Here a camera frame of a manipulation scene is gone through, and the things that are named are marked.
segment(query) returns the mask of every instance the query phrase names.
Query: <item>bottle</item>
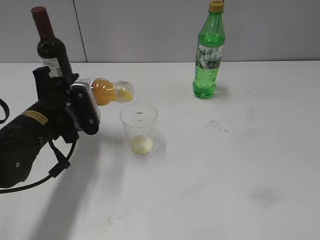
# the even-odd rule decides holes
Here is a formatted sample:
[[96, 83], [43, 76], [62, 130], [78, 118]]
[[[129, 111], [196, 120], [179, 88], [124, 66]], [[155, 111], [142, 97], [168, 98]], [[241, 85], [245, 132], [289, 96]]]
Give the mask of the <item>bottle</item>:
[[89, 84], [98, 106], [107, 105], [111, 101], [125, 103], [134, 98], [134, 88], [128, 81], [110, 82], [104, 78], [83, 78], [76, 80], [78, 82]]
[[50, 68], [49, 76], [54, 78], [72, 75], [66, 47], [55, 37], [46, 8], [36, 6], [32, 8], [31, 13], [40, 35], [38, 55], [42, 65]]
[[216, 78], [226, 40], [223, 12], [224, 2], [210, 2], [209, 16], [198, 35], [193, 92], [200, 99], [212, 98], [216, 89]]

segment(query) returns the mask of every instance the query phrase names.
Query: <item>wine bottle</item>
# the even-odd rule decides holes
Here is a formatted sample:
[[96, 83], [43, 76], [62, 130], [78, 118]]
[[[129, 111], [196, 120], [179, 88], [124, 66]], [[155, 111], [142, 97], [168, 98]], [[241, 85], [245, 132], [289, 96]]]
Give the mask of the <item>wine bottle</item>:
[[42, 65], [50, 68], [49, 76], [54, 78], [72, 75], [66, 47], [55, 37], [46, 8], [36, 6], [32, 8], [31, 13], [40, 35], [38, 55]]

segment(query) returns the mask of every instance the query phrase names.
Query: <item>cable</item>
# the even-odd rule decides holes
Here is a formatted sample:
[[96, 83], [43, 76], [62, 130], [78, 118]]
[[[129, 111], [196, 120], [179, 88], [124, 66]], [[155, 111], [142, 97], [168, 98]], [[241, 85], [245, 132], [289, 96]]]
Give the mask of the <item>cable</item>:
[[[72, 153], [74, 152], [74, 150], [76, 148], [76, 143], [77, 143], [77, 141], [74, 140], [73, 143], [72, 143], [72, 146], [70, 148], [70, 151], [69, 151], [68, 155], [66, 156], [66, 160], [69, 160], [71, 158], [71, 155], [72, 155]], [[46, 181], [48, 181], [52, 177], [53, 177], [53, 175], [49, 174], [48, 176], [46, 176], [45, 178], [41, 179], [40, 181], [37, 181], [37, 182], [29, 184], [29, 185], [15, 187], [15, 188], [9, 188], [9, 189], [0, 189], [0, 194], [15, 193], [15, 192], [20, 192], [20, 191], [23, 191], [23, 190], [31, 189], [31, 188], [34, 188], [36, 186], [39, 186], [40, 184], [45, 183]]]
[[3, 190], [0, 190], [0, 194], [8, 194], [8, 193], [14, 193], [14, 192], [19, 192], [19, 191], [31, 189], [31, 188], [34, 188], [36, 186], [39, 186], [40, 184], [43, 184], [44, 182], [48, 181], [50, 178], [52, 178], [52, 176], [48, 175], [45, 178], [41, 179], [40, 181], [37, 181], [35, 183], [29, 184], [29, 185], [26, 185], [26, 186], [3, 189]]
[[4, 119], [0, 120], [0, 124], [3, 124], [8, 119], [8, 117], [10, 115], [10, 110], [9, 110], [8, 105], [1, 98], [0, 98], [0, 106], [3, 108], [4, 114], [5, 114]]

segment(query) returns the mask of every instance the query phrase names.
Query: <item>clear plastic cup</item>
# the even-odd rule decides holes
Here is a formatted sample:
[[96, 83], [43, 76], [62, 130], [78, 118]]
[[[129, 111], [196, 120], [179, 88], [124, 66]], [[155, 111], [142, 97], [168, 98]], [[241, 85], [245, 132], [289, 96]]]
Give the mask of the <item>clear plastic cup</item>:
[[146, 154], [155, 146], [155, 122], [158, 111], [150, 103], [141, 101], [125, 106], [120, 112], [126, 138], [136, 154]]

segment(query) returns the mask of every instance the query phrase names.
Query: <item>green bottle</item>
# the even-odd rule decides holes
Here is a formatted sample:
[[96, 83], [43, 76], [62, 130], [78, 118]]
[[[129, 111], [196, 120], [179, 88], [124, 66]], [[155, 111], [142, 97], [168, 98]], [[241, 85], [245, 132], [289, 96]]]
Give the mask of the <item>green bottle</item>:
[[209, 16], [198, 35], [193, 92], [200, 99], [212, 98], [216, 89], [216, 78], [226, 40], [223, 12], [222, 1], [210, 2]]

